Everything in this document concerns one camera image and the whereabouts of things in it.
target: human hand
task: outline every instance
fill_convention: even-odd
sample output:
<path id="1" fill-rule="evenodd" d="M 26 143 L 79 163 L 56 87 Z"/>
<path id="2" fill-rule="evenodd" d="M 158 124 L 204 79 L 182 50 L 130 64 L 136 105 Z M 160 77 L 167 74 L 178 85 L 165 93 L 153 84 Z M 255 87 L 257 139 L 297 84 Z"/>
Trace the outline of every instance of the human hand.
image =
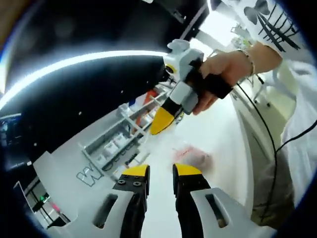
<path id="1" fill-rule="evenodd" d="M 231 86 L 234 86 L 242 77 L 250 75 L 252 64 L 247 56 L 240 51 L 221 53 L 208 58 L 201 66 L 203 78 L 209 74 L 221 75 Z M 204 91 L 193 110 L 194 115 L 207 110 L 218 98 L 209 91 Z"/>

